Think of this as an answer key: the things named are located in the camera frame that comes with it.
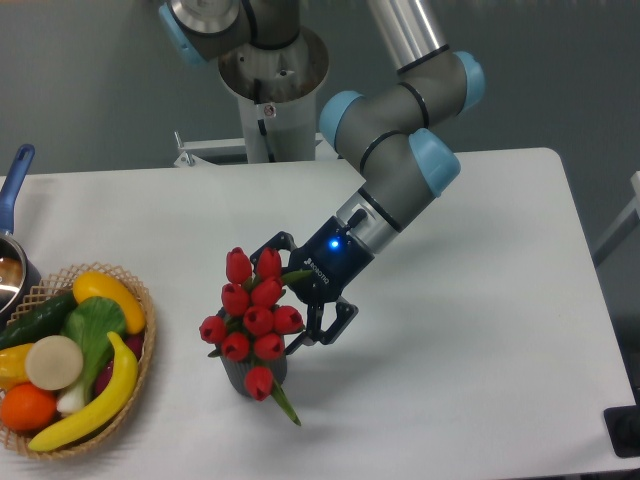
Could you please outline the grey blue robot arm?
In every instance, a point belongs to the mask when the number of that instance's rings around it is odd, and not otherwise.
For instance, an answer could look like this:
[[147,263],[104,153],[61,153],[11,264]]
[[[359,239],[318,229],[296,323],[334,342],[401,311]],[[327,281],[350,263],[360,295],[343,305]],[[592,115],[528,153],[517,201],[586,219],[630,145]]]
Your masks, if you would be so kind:
[[289,252],[294,287],[307,307],[295,345],[333,343],[357,309],[344,288],[459,174],[460,164],[434,135],[438,123],[476,105],[485,91],[474,57],[449,45],[426,1],[368,5],[398,75],[396,85],[365,97],[315,97],[328,52],[300,22],[296,1],[166,1],[167,35],[191,64],[215,61],[236,97],[247,160],[310,161],[323,137],[363,185],[304,245],[280,233],[270,246]]

